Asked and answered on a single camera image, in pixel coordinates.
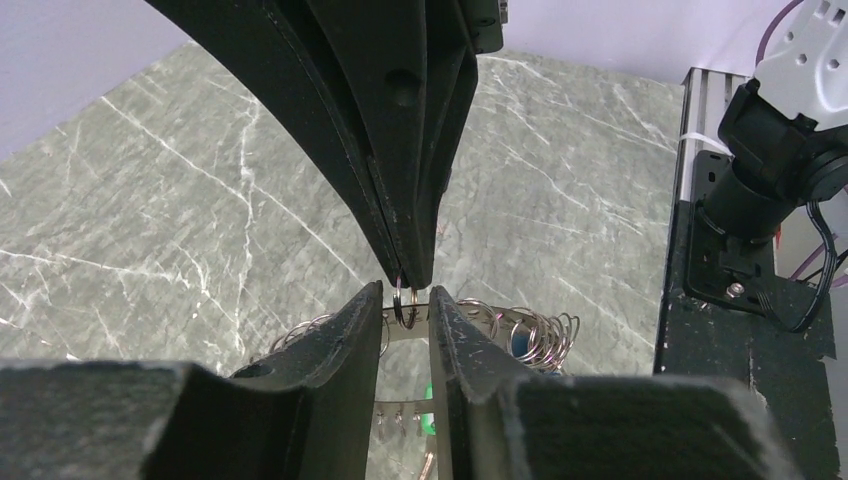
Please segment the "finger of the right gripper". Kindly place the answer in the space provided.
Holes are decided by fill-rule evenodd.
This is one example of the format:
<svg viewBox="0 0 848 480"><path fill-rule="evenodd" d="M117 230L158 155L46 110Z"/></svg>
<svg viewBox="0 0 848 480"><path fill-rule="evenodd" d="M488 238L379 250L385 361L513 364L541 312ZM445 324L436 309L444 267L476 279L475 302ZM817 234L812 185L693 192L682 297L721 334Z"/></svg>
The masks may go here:
<svg viewBox="0 0 848 480"><path fill-rule="evenodd" d="M354 215L387 278L401 273L338 64L304 1L154 1L267 108Z"/></svg>

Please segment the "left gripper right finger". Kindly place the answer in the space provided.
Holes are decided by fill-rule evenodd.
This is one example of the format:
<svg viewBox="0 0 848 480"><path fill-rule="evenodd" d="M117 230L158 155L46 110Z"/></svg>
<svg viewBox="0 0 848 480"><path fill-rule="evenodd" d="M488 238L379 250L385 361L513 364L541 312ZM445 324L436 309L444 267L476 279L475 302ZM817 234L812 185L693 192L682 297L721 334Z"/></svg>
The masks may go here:
<svg viewBox="0 0 848 480"><path fill-rule="evenodd" d="M716 377L554 376L429 295L442 479L798 479L763 404Z"/></svg>

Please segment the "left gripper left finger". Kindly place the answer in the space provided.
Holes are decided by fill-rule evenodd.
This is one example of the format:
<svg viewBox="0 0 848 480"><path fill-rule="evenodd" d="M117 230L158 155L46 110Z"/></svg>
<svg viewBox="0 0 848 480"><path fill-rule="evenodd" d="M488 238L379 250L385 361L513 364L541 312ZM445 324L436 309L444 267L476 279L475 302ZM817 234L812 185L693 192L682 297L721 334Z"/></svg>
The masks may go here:
<svg viewBox="0 0 848 480"><path fill-rule="evenodd" d="M219 376L191 362L1 363L5 479L361 479L383 288Z"/></svg>

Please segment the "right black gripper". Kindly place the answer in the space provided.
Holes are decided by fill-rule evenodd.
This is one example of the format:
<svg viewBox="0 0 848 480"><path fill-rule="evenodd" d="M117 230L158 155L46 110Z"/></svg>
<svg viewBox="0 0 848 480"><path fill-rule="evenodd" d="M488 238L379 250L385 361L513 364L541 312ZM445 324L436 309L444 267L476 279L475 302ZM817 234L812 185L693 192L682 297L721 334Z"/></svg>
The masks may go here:
<svg viewBox="0 0 848 480"><path fill-rule="evenodd" d="M367 169L394 254L388 275L423 289L432 282L439 203L476 86L472 47L504 47L508 0L312 1L309 8L368 137Z"/></svg>

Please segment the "metal disc with keyrings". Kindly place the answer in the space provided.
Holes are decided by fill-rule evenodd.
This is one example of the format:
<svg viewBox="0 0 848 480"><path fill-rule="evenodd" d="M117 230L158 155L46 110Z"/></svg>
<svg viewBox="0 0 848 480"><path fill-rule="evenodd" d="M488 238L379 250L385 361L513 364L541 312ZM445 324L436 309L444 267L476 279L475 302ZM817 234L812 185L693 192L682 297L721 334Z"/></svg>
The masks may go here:
<svg viewBox="0 0 848 480"><path fill-rule="evenodd" d="M264 479L360 479L384 317L382 287L364 287L341 311L265 358L293 386L275 418ZM543 375L496 346L442 287L427 308L435 460L443 479L587 479L577 430L561 407L567 379Z"/></svg>

